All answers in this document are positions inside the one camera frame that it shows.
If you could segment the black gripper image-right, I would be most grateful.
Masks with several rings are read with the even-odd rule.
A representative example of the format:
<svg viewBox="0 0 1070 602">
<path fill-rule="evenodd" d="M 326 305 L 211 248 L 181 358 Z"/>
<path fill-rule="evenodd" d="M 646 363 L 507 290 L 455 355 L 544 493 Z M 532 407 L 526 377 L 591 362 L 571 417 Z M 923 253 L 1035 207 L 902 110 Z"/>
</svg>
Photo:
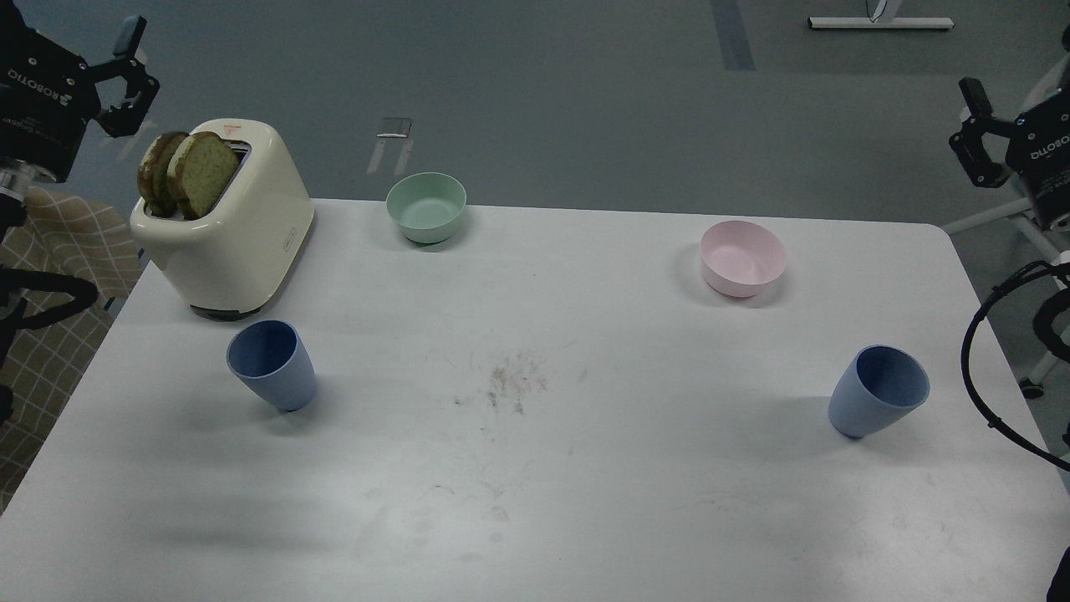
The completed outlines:
<svg viewBox="0 0 1070 602">
<path fill-rule="evenodd" d="M 1040 228 L 1069 225 L 1069 101 L 1046 99 L 1017 115 L 1014 121 L 994 115 L 979 79 L 958 81 L 967 117 L 949 137 L 949 146 L 970 184 L 998 188 L 1017 172 Z M 985 135 L 1010 140 L 1006 166 L 992 160 L 983 144 Z"/>
</svg>

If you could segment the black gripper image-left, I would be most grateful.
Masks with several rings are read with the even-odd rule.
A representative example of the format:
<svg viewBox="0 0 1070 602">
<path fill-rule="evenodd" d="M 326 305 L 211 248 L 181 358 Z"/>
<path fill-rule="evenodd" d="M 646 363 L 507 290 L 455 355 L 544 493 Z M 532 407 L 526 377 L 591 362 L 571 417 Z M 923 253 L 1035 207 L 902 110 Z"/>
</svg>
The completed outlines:
<svg viewBox="0 0 1070 602">
<path fill-rule="evenodd" d="M 88 66 L 87 78 L 80 56 L 26 24 L 3 24 L 3 159 L 37 167 L 39 179 L 62 183 L 68 180 L 85 130 L 95 115 L 102 130 L 112 138 L 140 130 L 160 91 L 158 80 L 136 57 L 146 26 L 144 16 L 126 17 L 112 58 Z M 100 111 L 95 84 L 112 79 L 125 81 L 124 98 Z"/>
</svg>

